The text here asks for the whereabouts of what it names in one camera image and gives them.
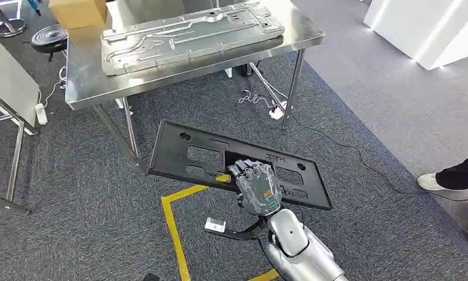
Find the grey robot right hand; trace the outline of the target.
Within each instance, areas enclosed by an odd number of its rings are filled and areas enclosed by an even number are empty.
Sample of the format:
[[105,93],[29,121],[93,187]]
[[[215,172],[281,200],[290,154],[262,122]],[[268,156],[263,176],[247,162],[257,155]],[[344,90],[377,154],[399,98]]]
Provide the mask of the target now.
[[238,202],[249,214],[264,217],[281,207],[282,191],[270,165],[245,159],[228,170],[240,191]]

